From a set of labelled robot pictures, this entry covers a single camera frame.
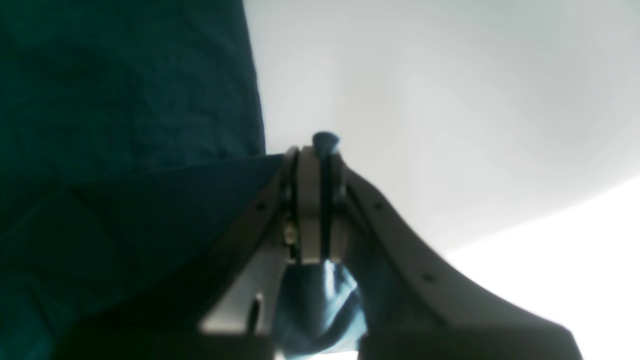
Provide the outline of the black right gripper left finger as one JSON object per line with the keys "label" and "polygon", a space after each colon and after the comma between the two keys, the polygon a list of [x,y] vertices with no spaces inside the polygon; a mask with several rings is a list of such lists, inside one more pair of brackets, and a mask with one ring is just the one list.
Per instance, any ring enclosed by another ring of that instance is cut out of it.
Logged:
{"label": "black right gripper left finger", "polygon": [[322,160],[293,146],[214,251],[225,269],[198,322],[207,360],[279,358],[271,333],[282,279],[290,265],[323,260],[322,228]]}

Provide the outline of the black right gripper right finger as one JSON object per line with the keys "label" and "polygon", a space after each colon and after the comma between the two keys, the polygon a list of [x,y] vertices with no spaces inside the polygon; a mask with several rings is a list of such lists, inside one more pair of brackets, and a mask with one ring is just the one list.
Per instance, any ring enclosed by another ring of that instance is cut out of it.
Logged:
{"label": "black right gripper right finger", "polygon": [[327,255],[352,274],[360,360],[581,360],[572,333],[480,287],[435,253],[338,153],[327,158]]}

